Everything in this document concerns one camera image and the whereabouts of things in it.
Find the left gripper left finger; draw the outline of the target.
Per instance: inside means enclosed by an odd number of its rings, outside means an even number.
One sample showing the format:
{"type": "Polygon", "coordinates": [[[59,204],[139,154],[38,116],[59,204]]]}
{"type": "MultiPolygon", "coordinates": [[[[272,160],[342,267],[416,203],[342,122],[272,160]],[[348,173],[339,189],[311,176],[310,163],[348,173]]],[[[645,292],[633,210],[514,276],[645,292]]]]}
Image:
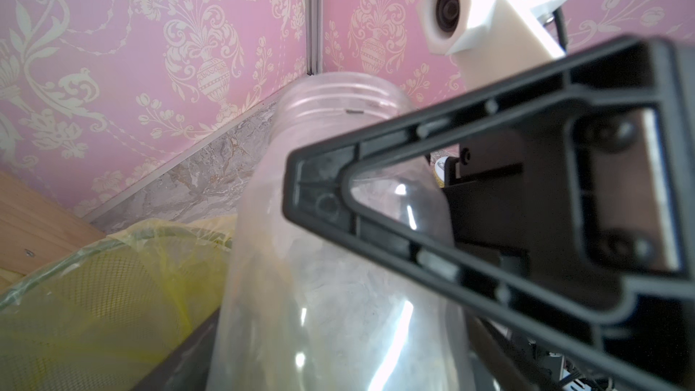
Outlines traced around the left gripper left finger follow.
{"type": "Polygon", "coordinates": [[[131,390],[205,390],[219,316],[217,309],[131,390]]]}

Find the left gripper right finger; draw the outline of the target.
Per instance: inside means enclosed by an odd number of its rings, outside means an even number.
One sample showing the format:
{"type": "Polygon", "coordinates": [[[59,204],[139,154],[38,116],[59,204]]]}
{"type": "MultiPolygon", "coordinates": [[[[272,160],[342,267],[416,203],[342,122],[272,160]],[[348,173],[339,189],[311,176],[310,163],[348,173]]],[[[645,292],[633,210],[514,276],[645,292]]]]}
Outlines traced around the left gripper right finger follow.
{"type": "Polygon", "coordinates": [[[473,314],[466,322],[473,352],[502,390],[542,390],[538,372],[493,324],[473,314]]]}

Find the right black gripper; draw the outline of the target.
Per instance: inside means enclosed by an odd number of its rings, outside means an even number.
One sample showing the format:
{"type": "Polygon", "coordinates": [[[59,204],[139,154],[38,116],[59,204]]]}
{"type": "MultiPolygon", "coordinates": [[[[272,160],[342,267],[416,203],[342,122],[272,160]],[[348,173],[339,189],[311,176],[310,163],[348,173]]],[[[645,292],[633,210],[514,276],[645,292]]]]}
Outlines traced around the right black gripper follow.
{"type": "Polygon", "coordinates": [[[504,390],[694,387],[694,49],[619,37],[295,150],[282,211],[463,306],[504,390]],[[454,245],[352,185],[452,144],[454,245]],[[569,361],[552,378],[541,360],[569,361]]]}

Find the clear plastic jar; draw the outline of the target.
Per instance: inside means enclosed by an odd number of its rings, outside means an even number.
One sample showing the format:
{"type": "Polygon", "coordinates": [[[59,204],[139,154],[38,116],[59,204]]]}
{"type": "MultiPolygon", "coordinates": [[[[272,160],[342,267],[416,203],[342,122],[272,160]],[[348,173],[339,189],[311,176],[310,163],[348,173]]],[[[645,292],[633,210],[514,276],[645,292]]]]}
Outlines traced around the clear plastic jar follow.
{"type": "Polygon", "coordinates": [[[289,154],[414,108],[357,72],[293,83],[241,196],[207,388],[472,390],[463,309],[286,220],[289,154]]]}

